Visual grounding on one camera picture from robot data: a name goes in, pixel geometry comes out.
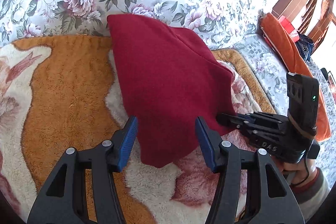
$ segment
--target red cloth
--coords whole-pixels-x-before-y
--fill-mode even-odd
[[[221,135],[231,131],[215,117],[235,115],[232,73],[196,33],[139,15],[107,20],[124,107],[138,118],[144,164],[160,168],[191,153],[198,146],[197,116]]]

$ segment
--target orange cushion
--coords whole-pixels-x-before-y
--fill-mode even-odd
[[[300,56],[293,40],[272,14],[268,13],[266,17],[262,19],[261,27],[290,72],[313,77],[306,63]],[[323,141],[331,136],[326,105],[321,89],[319,92],[319,109],[316,126],[317,134],[315,138],[317,141]]]

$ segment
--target black cable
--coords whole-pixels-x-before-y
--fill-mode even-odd
[[[309,178],[309,169],[308,169],[308,164],[307,164],[307,153],[306,153],[306,157],[304,159],[304,166],[306,167],[306,171],[307,171],[307,176],[305,177],[305,179],[299,183],[292,183],[291,186],[296,187],[298,185],[300,185],[301,183],[304,183],[308,178]]]

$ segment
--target orange cloth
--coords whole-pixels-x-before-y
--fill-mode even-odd
[[[289,37],[287,32],[283,29],[280,22],[270,13],[266,15],[261,21],[261,27],[268,39],[273,44],[276,51],[278,51],[285,66],[290,72],[299,73],[313,77],[306,63],[299,54],[296,45]],[[317,134],[315,136],[317,141],[323,141],[331,136],[329,120],[326,111],[326,105],[320,89],[319,92],[319,109],[317,113]]]

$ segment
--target blue gripper pad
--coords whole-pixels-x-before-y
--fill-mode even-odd
[[[213,173],[219,172],[218,169],[223,164],[219,148],[222,138],[218,132],[209,129],[202,117],[196,118],[195,132],[207,167],[209,167]]]
[[[131,116],[127,120],[125,127],[115,131],[113,134],[111,141],[114,144],[113,154],[115,159],[113,163],[115,172],[121,172],[127,165],[137,133],[138,119],[135,116]]]

